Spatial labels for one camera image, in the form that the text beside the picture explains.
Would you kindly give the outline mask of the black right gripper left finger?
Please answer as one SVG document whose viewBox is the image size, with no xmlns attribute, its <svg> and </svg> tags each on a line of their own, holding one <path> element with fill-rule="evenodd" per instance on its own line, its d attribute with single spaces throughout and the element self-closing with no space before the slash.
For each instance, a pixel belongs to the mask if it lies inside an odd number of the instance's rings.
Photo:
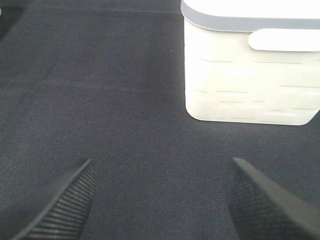
<svg viewBox="0 0 320 240">
<path fill-rule="evenodd" d="M 96 191 L 92 159 L 80 159 L 10 208 L 11 240 L 78 240 Z"/>
</svg>

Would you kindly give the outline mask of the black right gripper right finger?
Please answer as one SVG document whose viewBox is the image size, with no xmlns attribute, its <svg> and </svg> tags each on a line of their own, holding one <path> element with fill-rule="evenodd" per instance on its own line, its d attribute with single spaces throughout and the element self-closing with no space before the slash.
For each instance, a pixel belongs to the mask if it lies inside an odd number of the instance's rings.
<svg viewBox="0 0 320 240">
<path fill-rule="evenodd" d="M 318 240 L 320 211 L 242 158 L 228 165 L 226 202 L 242 240 Z"/>
</svg>

